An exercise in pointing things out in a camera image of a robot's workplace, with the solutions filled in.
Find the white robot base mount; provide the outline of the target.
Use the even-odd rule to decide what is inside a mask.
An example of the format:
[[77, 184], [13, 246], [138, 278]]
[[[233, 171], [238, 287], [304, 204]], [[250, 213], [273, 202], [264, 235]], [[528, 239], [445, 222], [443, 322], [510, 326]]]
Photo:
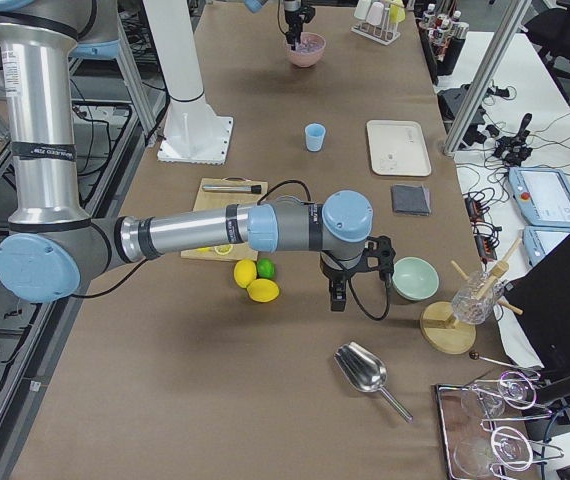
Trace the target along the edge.
[[222, 165], [233, 129], [207, 102], [186, 1], [144, 3], [169, 96], [158, 159]]

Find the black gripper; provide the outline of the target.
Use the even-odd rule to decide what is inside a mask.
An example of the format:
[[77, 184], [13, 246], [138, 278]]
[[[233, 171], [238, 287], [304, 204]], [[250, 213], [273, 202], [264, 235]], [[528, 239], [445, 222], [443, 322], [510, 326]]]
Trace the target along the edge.
[[284, 17], [287, 24], [286, 41], [291, 50], [297, 49], [301, 41], [303, 25], [314, 18], [314, 7], [303, 0], [285, 0]]
[[329, 282], [330, 310], [344, 312], [347, 302], [349, 281], [360, 273], [377, 272], [385, 287], [386, 299], [389, 300], [394, 273], [395, 250], [388, 236], [369, 236], [356, 251], [357, 255], [349, 259], [340, 259], [336, 251], [323, 250], [320, 267]]

